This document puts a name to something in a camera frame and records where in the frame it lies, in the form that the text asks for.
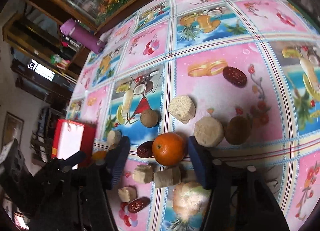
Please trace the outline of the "dark red jujube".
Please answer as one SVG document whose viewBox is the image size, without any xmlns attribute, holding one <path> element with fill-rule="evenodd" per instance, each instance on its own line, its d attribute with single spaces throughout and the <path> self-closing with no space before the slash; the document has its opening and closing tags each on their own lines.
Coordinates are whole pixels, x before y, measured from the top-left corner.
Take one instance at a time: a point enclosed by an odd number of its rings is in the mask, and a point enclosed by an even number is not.
<svg viewBox="0 0 320 231">
<path fill-rule="evenodd" d="M 147 141 L 140 144 L 140 146 L 137 148 L 137 155 L 140 158 L 152 157 L 153 156 L 152 145 L 153 145 L 153 141 Z"/>
</svg>

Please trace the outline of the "round beige sugarcane chunk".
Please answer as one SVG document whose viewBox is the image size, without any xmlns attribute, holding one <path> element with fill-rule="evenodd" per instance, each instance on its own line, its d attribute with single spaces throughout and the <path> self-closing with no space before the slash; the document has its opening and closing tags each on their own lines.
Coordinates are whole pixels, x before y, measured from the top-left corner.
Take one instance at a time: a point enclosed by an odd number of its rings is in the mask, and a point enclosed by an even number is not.
<svg viewBox="0 0 320 231">
<path fill-rule="evenodd" d="M 222 124 L 213 117 L 202 117 L 195 123 L 194 137 L 198 144 L 213 148 L 219 145 L 225 137 Z"/>
</svg>

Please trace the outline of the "small beige sugarcane piece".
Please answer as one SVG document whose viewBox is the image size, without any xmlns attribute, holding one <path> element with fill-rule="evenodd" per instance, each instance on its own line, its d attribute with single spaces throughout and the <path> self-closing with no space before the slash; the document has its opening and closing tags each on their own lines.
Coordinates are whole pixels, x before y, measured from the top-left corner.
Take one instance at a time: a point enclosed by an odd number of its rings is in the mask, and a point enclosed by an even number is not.
<svg viewBox="0 0 320 231">
<path fill-rule="evenodd" d="M 153 181 L 152 165 L 137 165 L 132 174 L 132 179 L 141 184 L 147 184 Z"/>
</svg>

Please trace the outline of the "orange mandarin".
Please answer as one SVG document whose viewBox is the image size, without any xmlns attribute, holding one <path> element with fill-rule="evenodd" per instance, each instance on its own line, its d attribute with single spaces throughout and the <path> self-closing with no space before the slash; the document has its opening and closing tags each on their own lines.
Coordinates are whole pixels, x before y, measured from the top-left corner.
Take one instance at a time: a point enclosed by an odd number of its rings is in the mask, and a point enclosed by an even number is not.
<svg viewBox="0 0 320 231">
<path fill-rule="evenodd" d="M 152 152 L 159 164 L 174 166 L 187 154 L 187 142 L 177 133 L 163 133 L 153 141 Z"/>
<path fill-rule="evenodd" d="M 92 161 L 94 163 L 103 162 L 105 160 L 106 155 L 107 155 L 107 151 L 105 150 L 96 151 L 92 154 Z"/>
</svg>

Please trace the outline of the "small beige cube piece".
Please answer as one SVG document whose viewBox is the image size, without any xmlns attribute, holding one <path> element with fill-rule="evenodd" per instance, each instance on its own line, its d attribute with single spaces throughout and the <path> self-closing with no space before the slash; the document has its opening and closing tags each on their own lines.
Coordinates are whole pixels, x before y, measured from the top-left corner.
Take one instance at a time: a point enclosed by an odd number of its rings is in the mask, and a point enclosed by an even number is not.
<svg viewBox="0 0 320 231">
<path fill-rule="evenodd" d="M 118 189 L 118 195 L 121 202 L 129 203 L 137 198 L 137 191 L 135 187 L 125 186 Z"/>
</svg>

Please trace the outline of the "beige sugarcane cylinder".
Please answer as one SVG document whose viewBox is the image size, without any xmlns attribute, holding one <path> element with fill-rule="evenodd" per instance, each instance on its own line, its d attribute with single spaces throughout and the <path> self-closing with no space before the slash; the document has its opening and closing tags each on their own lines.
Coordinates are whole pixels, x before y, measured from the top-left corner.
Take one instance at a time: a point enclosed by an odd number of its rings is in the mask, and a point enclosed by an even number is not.
<svg viewBox="0 0 320 231">
<path fill-rule="evenodd" d="M 165 188 L 181 183 L 181 172 L 179 167 L 156 171 L 153 174 L 155 188 Z"/>
</svg>

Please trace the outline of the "brown kiwi-like round fruit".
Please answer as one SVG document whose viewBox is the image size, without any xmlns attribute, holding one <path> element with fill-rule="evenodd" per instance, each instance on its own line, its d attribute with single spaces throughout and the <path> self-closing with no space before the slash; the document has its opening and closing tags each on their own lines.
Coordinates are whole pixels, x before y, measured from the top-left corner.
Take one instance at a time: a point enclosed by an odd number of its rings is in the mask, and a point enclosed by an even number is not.
<svg viewBox="0 0 320 231">
<path fill-rule="evenodd" d="M 225 139 L 231 145 L 243 144 L 251 135 L 251 123 L 249 119 L 236 116 L 227 124 Z"/>
</svg>

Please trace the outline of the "brown longan fruit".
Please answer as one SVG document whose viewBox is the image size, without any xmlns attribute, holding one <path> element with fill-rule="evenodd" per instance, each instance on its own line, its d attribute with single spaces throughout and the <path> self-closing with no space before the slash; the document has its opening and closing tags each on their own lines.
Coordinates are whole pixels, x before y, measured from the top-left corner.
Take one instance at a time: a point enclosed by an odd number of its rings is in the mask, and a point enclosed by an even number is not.
<svg viewBox="0 0 320 231">
<path fill-rule="evenodd" d="M 140 122 L 146 128 L 153 128 L 157 125 L 159 120 L 158 113 L 153 109 L 146 109 L 140 115 Z"/>
</svg>

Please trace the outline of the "large beige sugarcane chunk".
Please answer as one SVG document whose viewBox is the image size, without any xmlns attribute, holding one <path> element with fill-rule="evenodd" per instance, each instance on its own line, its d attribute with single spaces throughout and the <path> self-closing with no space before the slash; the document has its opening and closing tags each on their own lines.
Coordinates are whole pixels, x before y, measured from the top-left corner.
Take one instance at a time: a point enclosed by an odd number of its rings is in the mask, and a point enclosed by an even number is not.
<svg viewBox="0 0 320 231">
<path fill-rule="evenodd" d="M 187 124 L 195 117 L 196 107 L 189 96 L 180 95 L 169 103 L 169 113 L 183 124 Z"/>
</svg>

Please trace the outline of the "red jujube date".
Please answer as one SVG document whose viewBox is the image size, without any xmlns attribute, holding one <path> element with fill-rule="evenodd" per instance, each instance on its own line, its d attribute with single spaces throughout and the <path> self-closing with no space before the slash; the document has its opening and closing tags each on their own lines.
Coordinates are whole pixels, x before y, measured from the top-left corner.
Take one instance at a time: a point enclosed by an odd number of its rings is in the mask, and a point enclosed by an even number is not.
<svg viewBox="0 0 320 231">
<path fill-rule="evenodd" d="M 238 68 L 227 66 L 222 74 L 228 82 L 238 88 L 244 88 L 247 84 L 247 76 Z"/>
</svg>

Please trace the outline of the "red white tray box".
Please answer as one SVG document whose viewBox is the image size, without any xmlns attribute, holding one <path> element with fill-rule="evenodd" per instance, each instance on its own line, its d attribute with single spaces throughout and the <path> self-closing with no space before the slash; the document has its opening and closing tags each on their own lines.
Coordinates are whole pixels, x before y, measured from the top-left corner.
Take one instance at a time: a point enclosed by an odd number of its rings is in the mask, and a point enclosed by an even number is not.
<svg viewBox="0 0 320 231">
<path fill-rule="evenodd" d="M 76 152 L 82 151 L 86 157 L 73 169 L 89 166 L 96 128 L 91 124 L 59 119 L 55 128 L 51 158 L 67 159 Z"/>
</svg>

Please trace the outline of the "floral fruit tablecloth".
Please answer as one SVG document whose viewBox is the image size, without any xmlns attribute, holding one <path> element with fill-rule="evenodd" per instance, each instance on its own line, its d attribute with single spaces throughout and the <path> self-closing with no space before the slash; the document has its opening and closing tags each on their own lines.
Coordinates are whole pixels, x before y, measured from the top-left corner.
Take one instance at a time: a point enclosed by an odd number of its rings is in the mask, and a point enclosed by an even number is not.
<svg viewBox="0 0 320 231">
<path fill-rule="evenodd" d="M 88 55 L 66 117 L 96 125 L 94 150 L 109 147 L 111 130 L 130 139 L 120 185 L 151 203 L 130 214 L 111 191 L 120 230 L 199 230 L 203 212 L 180 218 L 171 187 L 132 179 L 140 164 L 163 169 L 136 150 L 162 133 L 191 136 L 202 117 L 228 123 L 235 116 L 252 123 L 249 139 L 222 141 L 213 155 L 262 170 L 289 228 L 305 227 L 319 201 L 319 25 L 292 0 L 154 0 L 107 36 L 104 51 Z M 244 88 L 223 77 L 227 66 L 244 72 Z M 180 95 L 196 107 L 187 124 L 169 113 Z M 158 113 L 153 128 L 140 122 L 146 109 Z"/>
</svg>

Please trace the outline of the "purple thermos bottle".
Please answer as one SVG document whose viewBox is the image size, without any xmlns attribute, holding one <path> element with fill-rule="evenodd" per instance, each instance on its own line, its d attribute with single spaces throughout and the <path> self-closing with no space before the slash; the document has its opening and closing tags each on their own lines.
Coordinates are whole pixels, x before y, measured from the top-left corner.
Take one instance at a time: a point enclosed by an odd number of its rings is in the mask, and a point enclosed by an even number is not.
<svg viewBox="0 0 320 231">
<path fill-rule="evenodd" d="M 80 42 L 83 46 L 96 54 L 101 53 L 105 48 L 105 42 L 80 26 L 80 24 L 72 18 L 60 26 L 60 30 L 63 35 Z"/>
</svg>

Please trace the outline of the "framed wall painting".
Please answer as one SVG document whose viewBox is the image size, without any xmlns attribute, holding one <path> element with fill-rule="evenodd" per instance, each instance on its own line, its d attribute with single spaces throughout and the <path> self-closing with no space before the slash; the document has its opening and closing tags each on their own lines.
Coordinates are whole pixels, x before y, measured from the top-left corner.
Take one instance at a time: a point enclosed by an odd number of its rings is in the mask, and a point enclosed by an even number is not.
<svg viewBox="0 0 320 231">
<path fill-rule="evenodd" d="M 22 131 L 24 126 L 24 120 L 15 116 L 14 114 L 7 112 L 4 120 L 3 135 L 2 135 L 2 147 L 13 139 L 17 139 L 18 143 L 21 143 Z"/>
</svg>

